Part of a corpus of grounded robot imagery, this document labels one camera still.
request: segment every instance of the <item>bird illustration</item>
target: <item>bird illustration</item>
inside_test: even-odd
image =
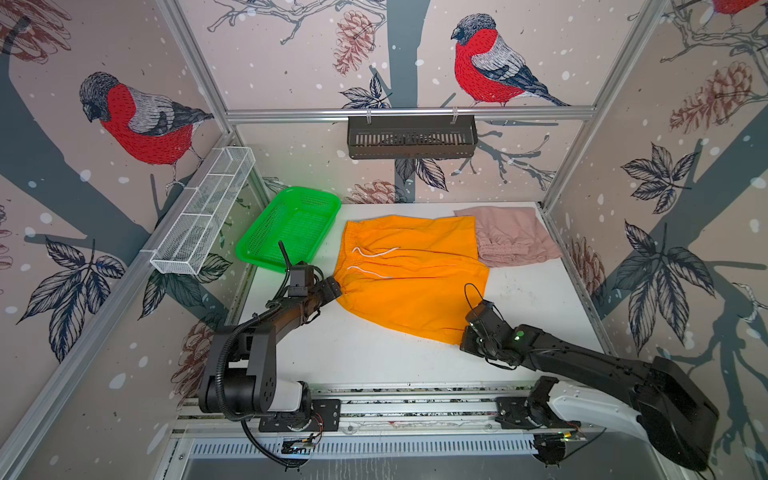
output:
[[[498,102],[502,107],[512,98],[540,97],[558,106],[567,106],[549,94],[525,65],[525,59],[509,48],[496,31],[490,15],[475,13],[464,17],[451,35],[456,40],[456,81],[475,99]]]
[[[688,8],[692,5],[695,5],[699,2],[706,2],[711,3],[712,6],[710,7],[711,10],[707,10],[704,13],[704,16],[702,18],[706,18],[706,20],[703,22],[704,25],[699,28],[699,30],[706,30],[707,24],[710,23],[710,20],[713,17],[713,14],[719,13],[721,15],[729,15],[730,16],[730,28],[728,28],[723,35],[729,33],[732,30],[739,30],[741,28],[741,25],[735,25],[733,23],[733,16],[742,10],[744,10],[747,7],[751,7],[752,5],[756,4],[760,0],[690,0],[690,2],[683,3],[680,7],[678,7],[678,10],[683,10],[685,8]]]
[[[187,150],[202,161],[192,148],[197,127],[214,116],[198,108],[184,107],[164,95],[145,94],[120,83],[114,76],[98,71],[83,81],[80,102],[88,121],[99,119],[104,128],[133,158],[151,165],[173,165]]]

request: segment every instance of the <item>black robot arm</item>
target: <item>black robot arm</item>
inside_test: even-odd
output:
[[[678,465],[707,468],[719,412],[669,359],[621,359],[529,325],[511,328],[483,300],[467,315],[461,350],[510,367],[551,372],[600,390],[638,412],[649,442]]]

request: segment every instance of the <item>green plastic basket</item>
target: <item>green plastic basket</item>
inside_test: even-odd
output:
[[[312,261],[341,208],[334,195],[311,188],[281,191],[237,242],[235,254],[243,262],[284,272],[283,241],[291,263]]]

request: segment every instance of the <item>pink cloth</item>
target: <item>pink cloth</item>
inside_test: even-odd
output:
[[[478,260],[489,267],[529,265],[563,256],[531,207],[472,207],[454,214],[475,218]]]

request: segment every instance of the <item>white drawstring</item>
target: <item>white drawstring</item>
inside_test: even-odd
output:
[[[368,257],[368,258],[373,258],[373,257],[380,257],[380,256],[382,256],[382,255],[386,255],[387,253],[389,253],[389,252],[393,252],[393,251],[397,250],[398,248],[399,248],[399,247],[390,248],[390,249],[389,249],[389,250],[387,250],[386,252],[377,253],[376,255],[365,255],[365,254],[362,252],[362,250],[360,250],[360,247],[355,247],[355,248],[353,248],[353,249],[352,249],[352,253],[355,253],[355,250],[357,250],[357,253],[359,253],[360,255],[363,255],[364,257]]]
[[[379,278],[395,278],[394,276],[383,276],[383,275],[379,275],[376,272],[369,272],[368,270],[363,270],[359,266],[354,266],[354,265],[348,266],[346,269],[349,270],[350,268],[356,268],[356,269],[360,270],[361,272],[370,273],[371,275],[376,275]]]

